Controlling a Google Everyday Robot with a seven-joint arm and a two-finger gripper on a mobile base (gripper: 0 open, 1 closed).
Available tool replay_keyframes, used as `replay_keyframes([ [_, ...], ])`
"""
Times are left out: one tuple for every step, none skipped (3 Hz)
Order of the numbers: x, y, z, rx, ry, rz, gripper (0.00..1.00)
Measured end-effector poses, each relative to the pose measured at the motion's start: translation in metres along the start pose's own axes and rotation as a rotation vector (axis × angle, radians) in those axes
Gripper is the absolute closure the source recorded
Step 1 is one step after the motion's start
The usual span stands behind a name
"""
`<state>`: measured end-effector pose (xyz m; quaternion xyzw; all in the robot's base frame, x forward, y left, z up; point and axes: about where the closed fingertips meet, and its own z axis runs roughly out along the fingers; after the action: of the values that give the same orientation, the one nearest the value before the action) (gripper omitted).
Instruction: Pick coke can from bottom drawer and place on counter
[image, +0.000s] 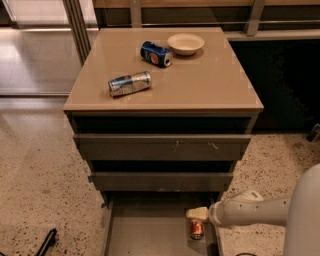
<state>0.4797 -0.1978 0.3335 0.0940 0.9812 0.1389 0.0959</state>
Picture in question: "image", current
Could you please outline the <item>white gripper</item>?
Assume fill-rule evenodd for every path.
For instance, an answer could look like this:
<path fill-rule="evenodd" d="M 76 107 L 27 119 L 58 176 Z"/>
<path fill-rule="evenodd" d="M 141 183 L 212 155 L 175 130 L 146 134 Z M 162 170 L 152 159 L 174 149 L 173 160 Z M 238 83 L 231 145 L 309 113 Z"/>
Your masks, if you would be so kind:
<path fill-rule="evenodd" d="M 207 221 L 209 218 L 209 221 L 218 227 L 252 225 L 257 222 L 257 210 L 263 201 L 257 191 L 245 190 L 227 200 L 212 204 L 209 210 L 206 207 L 189 209 L 186 217 L 199 221 Z"/>

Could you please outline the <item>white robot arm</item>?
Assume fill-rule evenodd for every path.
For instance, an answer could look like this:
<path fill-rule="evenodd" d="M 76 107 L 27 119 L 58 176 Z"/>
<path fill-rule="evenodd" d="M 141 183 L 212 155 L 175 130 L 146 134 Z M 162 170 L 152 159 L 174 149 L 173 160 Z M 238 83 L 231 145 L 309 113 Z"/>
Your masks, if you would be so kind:
<path fill-rule="evenodd" d="M 290 197 L 264 200 L 248 189 L 209 208 L 189 209 L 186 217 L 217 227 L 284 226 L 283 256 L 320 256 L 320 164 L 304 172 Z"/>

